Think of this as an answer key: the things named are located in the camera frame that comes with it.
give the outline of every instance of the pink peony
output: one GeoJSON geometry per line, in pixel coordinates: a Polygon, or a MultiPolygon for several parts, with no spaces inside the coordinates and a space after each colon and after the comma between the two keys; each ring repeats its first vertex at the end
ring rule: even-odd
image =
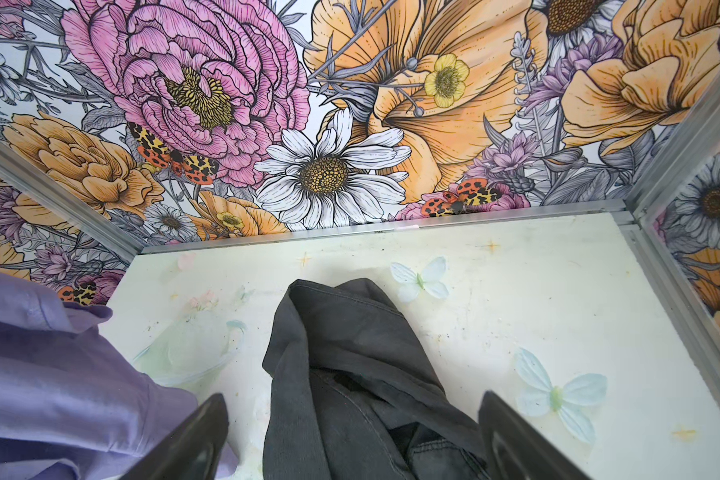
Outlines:
{"type": "MultiPolygon", "coordinates": [[[[0,8],[18,8],[19,10],[28,7],[30,0],[0,0],[0,8]]],[[[8,38],[22,38],[24,36],[24,20],[22,17],[0,13],[0,35],[8,38]]]]}
{"type": "Polygon", "coordinates": [[[217,178],[256,185],[253,165],[309,113],[306,74],[260,0],[74,0],[61,20],[126,119],[183,154],[219,163],[217,178]]]}

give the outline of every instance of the purple flower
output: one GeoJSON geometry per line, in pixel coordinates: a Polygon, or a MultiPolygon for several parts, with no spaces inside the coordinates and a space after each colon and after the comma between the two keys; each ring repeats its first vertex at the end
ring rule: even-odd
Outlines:
{"type": "Polygon", "coordinates": [[[123,279],[123,275],[125,272],[122,270],[104,270],[96,275],[83,275],[76,283],[77,285],[87,283],[89,286],[95,286],[96,293],[90,302],[91,305],[105,305],[115,292],[117,284],[123,279]]]}
{"type": "Polygon", "coordinates": [[[67,45],[126,119],[217,178],[259,184],[253,168],[309,113],[306,72],[286,27],[261,0],[74,0],[67,45]]]}
{"type": "Polygon", "coordinates": [[[526,137],[519,132],[512,141],[505,142],[499,148],[488,147],[474,159],[474,165],[467,170],[467,178],[502,178],[501,172],[511,172],[522,168],[530,160],[539,146],[539,141],[533,136],[526,137]]]}
{"type": "Polygon", "coordinates": [[[586,71],[596,62],[620,58],[623,51],[624,46],[618,37],[595,33],[591,40],[569,50],[564,58],[547,70],[541,83],[528,95],[524,107],[533,108],[552,98],[562,97],[576,72],[586,71]]]}
{"type": "Polygon", "coordinates": [[[72,270],[74,258],[58,245],[48,245],[35,252],[38,269],[32,273],[32,280],[59,288],[69,283],[67,275],[72,270]]]}
{"type": "Polygon", "coordinates": [[[25,223],[13,210],[19,195],[19,192],[11,187],[0,188],[0,233],[17,245],[23,243],[20,234],[25,223]]]}

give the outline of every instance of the white floor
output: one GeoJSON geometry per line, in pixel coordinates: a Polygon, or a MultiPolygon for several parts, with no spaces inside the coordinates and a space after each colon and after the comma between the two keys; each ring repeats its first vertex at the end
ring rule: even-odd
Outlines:
{"type": "Polygon", "coordinates": [[[226,398],[241,459],[234,478],[261,478],[270,385],[261,361],[288,284],[365,276],[396,300],[390,263],[421,270],[445,256],[450,297],[422,294],[398,308],[456,407],[476,417],[487,389],[514,404],[522,347],[555,385],[587,372],[607,377],[605,402],[587,410],[594,446],[554,414],[529,419],[595,480],[720,479],[720,409],[609,214],[199,250],[185,271],[176,268],[181,255],[138,256],[109,303],[115,317],[100,330],[133,359],[209,289],[228,320],[245,323],[236,357],[193,386],[201,397],[226,398]]]}

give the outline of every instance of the flower center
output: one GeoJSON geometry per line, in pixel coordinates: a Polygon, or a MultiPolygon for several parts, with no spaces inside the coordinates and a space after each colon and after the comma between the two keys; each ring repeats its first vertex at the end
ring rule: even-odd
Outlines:
{"type": "Polygon", "coordinates": [[[552,35],[570,33],[583,25],[603,0],[551,0],[547,32],[552,35]]]}
{"type": "Polygon", "coordinates": [[[239,216],[234,216],[230,212],[219,212],[216,214],[221,225],[226,226],[230,230],[240,230],[244,227],[239,216]]]}
{"type": "Polygon", "coordinates": [[[330,194],[344,185],[349,176],[346,164],[336,157],[318,158],[302,168],[302,185],[315,194],[330,194]]]}
{"type": "Polygon", "coordinates": [[[442,97],[453,97],[458,82],[459,77],[456,68],[446,67],[438,72],[438,76],[434,80],[434,88],[442,97]]]}
{"type": "Polygon", "coordinates": [[[181,222],[172,216],[164,216],[162,221],[163,225],[173,228],[174,230],[181,230],[181,222]]]}
{"type": "Polygon", "coordinates": [[[550,393],[550,407],[552,407],[553,412],[563,408],[563,389],[558,386],[553,388],[550,393]]]}
{"type": "Polygon", "coordinates": [[[180,84],[166,78],[166,88],[180,107],[192,108],[200,116],[200,124],[212,129],[229,125],[232,120],[232,97],[224,93],[221,82],[205,79],[191,68],[182,67],[184,82],[180,84]]]}
{"type": "Polygon", "coordinates": [[[720,188],[712,188],[704,194],[701,209],[709,218],[720,218],[720,188]]]}

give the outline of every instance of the dark gray jacket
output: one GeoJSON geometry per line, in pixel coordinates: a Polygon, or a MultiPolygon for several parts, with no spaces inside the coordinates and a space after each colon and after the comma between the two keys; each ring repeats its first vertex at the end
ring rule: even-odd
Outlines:
{"type": "Polygon", "coordinates": [[[291,284],[263,366],[267,480],[489,478],[478,424],[448,403],[410,325],[368,279],[291,284]]]}

